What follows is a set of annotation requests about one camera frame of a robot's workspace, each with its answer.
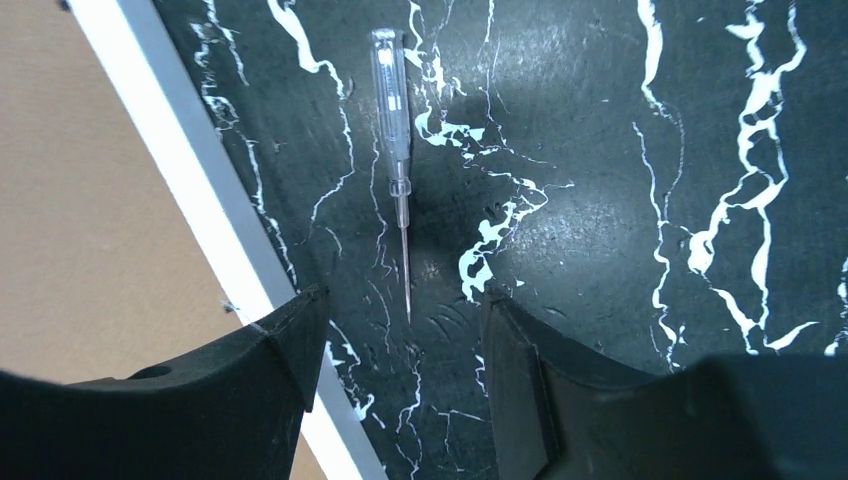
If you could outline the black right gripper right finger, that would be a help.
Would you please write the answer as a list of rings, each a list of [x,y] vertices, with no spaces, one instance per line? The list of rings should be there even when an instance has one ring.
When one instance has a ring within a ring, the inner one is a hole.
[[[488,291],[481,337],[503,479],[843,479],[847,360],[723,354],[654,376]]]

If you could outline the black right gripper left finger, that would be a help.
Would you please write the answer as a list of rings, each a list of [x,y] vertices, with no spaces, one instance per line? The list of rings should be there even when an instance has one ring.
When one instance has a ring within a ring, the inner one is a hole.
[[[329,323],[314,285],[264,318],[125,379],[1,375],[5,479],[286,479]]]

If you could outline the white picture frame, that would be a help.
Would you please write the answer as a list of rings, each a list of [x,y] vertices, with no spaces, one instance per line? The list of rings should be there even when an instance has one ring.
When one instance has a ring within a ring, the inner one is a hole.
[[[149,1],[1,5],[1,366],[127,377],[294,295]]]

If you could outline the clear tester screwdriver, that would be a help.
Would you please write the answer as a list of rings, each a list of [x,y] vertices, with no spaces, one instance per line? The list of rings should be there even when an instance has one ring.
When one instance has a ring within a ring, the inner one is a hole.
[[[412,318],[409,197],[411,118],[408,104],[407,75],[403,32],[377,28],[369,33],[372,76],[376,89],[377,117],[382,155],[388,166],[389,194],[395,202],[396,221],[402,249],[403,288],[406,318]]]

